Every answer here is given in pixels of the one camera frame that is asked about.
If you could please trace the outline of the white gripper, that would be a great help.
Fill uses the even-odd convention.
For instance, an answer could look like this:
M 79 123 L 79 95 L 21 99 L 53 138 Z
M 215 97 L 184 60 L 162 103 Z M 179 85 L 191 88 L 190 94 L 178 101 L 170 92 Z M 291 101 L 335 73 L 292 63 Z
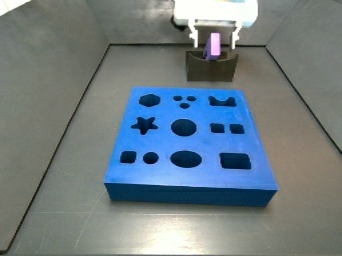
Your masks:
M 190 28 L 194 48 L 199 45 L 198 26 L 234 27 L 230 50 L 236 47 L 242 27 L 250 27 L 258 18 L 258 0 L 174 0 L 172 21 Z

